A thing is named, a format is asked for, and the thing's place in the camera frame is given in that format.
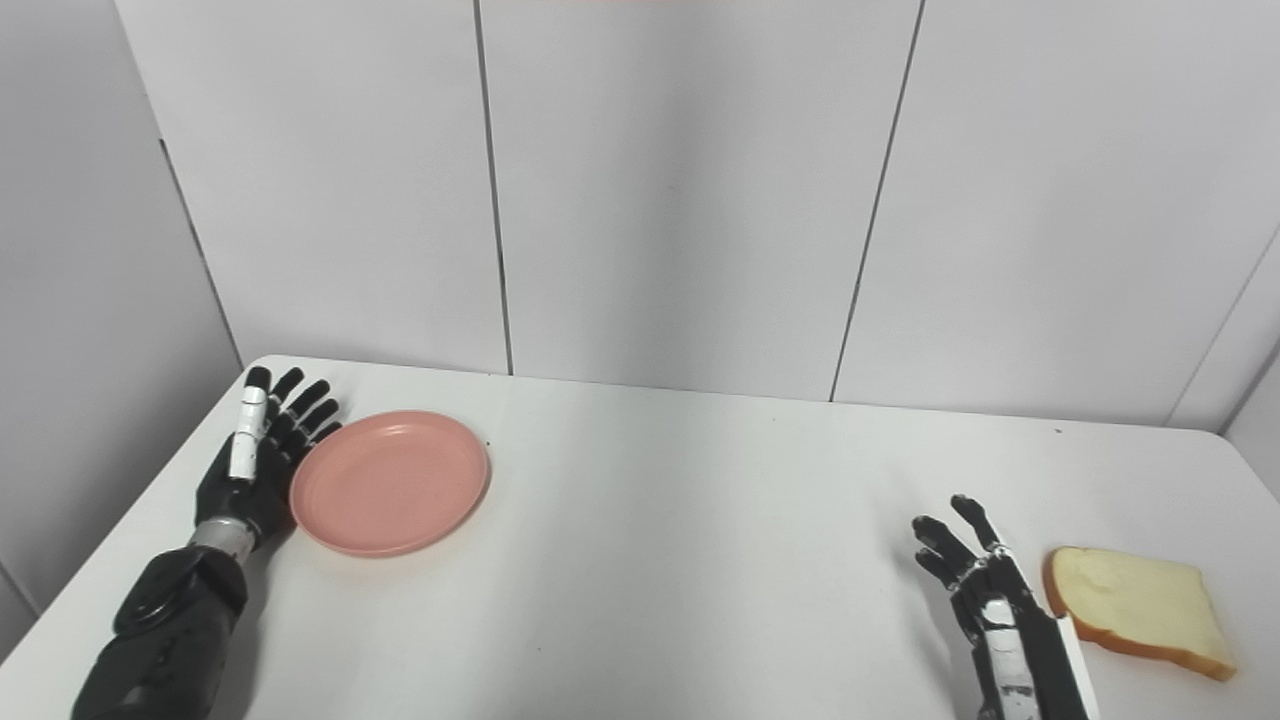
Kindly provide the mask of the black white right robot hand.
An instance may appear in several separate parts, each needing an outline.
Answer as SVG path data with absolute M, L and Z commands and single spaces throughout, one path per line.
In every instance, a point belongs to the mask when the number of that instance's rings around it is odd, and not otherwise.
M 980 692 L 979 719 L 1094 719 L 1097 702 L 1070 620 L 1036 597 L 1011 550 L 974 498 L 952 510 L 974 530 L 972 550 L 941 520 L 920 515 L 911 532 L 916 564 L 938 580 L 961 633 Z

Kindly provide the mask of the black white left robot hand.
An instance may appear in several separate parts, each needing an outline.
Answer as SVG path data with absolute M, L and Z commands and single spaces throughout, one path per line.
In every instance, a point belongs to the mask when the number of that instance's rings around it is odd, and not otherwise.
M 305 384 L 294 366 L 273 379 L 252 366 L 239 392 L 236 428 L 196 493 L 195 524 L 236 521 L 257 548 L 292 529 L 291 489 L 302 461 L 340 428 L 340 405 L 325 379 Z

